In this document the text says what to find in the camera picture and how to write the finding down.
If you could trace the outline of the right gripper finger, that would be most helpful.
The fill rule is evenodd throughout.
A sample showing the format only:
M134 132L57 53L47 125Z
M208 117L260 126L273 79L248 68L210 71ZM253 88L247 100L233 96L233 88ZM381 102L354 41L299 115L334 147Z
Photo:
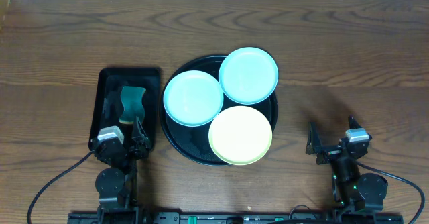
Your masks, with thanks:
M355 120L355 118L350 115L348 116L349 129L361 129L361 126Z
M306 144L306 154L318 154L322 151L322 144L316 129L316 124L310 122L308 141Z

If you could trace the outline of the green yellow sponge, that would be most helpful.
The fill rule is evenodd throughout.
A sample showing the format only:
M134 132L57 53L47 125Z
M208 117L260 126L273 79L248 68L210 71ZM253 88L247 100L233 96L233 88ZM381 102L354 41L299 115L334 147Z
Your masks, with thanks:
M120 100L123 106L123 113L119 122L125 125L133 125L136 118L140 121L145 118L143 106L143 96L146 89L143 87L124 86L121 90Z

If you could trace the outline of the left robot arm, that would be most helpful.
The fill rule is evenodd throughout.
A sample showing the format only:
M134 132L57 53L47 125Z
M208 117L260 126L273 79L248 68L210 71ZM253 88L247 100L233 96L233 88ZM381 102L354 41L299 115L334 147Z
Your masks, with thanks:
M152 146L139 117L133 122L129 139L114 125L101 129L90 140L94 156L109 165L95 181L102 210L137 206L137 161L147 158Z

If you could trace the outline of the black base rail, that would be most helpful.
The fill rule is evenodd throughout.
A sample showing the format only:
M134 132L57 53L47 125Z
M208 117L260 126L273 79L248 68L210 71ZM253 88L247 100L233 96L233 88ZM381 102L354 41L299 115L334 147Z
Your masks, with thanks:
M341 220L319 213L294 213L292 215L245 215L157 212L142 214L134 221L129 213L70 213L67 224L143 223L143 224L308 224L308 223L403 223L399 215L371 217L346 215Z

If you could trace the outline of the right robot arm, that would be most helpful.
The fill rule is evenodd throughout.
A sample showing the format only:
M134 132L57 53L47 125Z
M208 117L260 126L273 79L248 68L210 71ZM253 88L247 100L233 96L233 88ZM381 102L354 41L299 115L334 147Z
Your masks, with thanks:
M368 153L372 137L353 117L348 117L348 122L345 136L331 146L322 144L316 124L310 123L306 154L315 155L318 165L331 166L336 197L346 211L380 212L387 195L387 180L374 173L361 174L357 164Z

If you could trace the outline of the light blue plate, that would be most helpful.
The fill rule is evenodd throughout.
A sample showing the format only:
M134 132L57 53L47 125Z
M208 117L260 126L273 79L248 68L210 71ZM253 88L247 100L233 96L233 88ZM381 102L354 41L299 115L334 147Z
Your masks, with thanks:
M223 90L213 76L189 70L176 75L166 85L164 109L176 123L198 127L212 121L223 106Z
M278 84L279 70L266 51L244 47L232 51L219 68L219 83L224 94L242 105L267 99Z

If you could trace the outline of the yellow plate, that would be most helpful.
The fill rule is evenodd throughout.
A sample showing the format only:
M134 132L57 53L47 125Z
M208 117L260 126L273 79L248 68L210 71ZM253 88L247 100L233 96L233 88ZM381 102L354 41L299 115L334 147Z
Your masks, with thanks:
M267 118L257 109L234 106L221 111L212 121L208 142L222 161L243 166L265 156L273 132Z

